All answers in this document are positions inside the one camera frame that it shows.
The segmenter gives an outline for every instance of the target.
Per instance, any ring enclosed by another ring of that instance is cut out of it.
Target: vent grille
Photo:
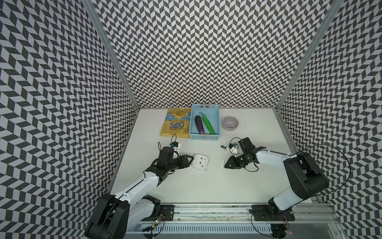
[[[151,226],[152,224],[144,223],[141,229]],[[272,233],[269,224],[256,223],[254,224],[256,229],[264,234]],[[128,231],[127,233],[142,233],[138,230]],[[157,226],[153,233],[158,233],[162,229],[162,225]],[[219,234],[219,233],[232,233],[232,234],[258,234],[258,232],[253,229],[251,224],[248,223],[215,223],[215,224],[196,224],[187,223],[179,225],[176,223],[165,224],[161,233],[166,234],[182,234],[182,233],[196,233],[196,234]]]

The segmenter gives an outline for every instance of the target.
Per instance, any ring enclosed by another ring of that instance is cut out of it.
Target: blue plastic basket
[[[207,116],[208,121],[211,123],[212,128],[215,131],[214,135],[209,134],[209,131],[204,124],[204,132],[206,134],[199,134],[195,124],[195,116],[203,113]],[[191,110],[190,130],[189,134],[192,140],[218,140],[220,136],[220,117],[219,117],[219,105],[218,104],[193,104]]]

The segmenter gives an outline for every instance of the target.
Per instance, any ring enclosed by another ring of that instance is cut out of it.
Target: yellow chips bag
[[[160,135],[189,138],[190,118],[191,108],[169,108]]]

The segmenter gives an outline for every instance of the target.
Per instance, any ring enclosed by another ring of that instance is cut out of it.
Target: tabletop
[[[170,144],[170,137],[160,136],[166,113],[167,109],[139,111],[112,185],[112,194],[142,176],[142,172],[159,155],[158,142],[162,147]],[[256,147],[264,146],[272,151],[290,153],[273,109],[220,109],[219,114],[221,123],[224,117],[235,116],[239,121],[238,128],[227,131],[221,125],[217,141],[177,139],[181,143],[180,155],[207,156],[207,169],[197,171],[190,166],[176,170],[149,195],[160,199],[162,203],[267,203],[289,186],[285,171],[271,165],[257,164],[257,172],[224,168],[231,154],[220,146],[227,146],[233,137],[249,137]],[[254,170],[255,167],[250,164],[247,169]]]

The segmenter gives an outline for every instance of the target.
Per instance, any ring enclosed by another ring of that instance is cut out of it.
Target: basket handle
[[[200,104],[200,108],[211,108],[211,104]]]
[[[202,134],[199,134],[199,135],[197,135],[198,137],[208,137],[208,138],[210,138],[211,137],[211,135],[202,135]]]

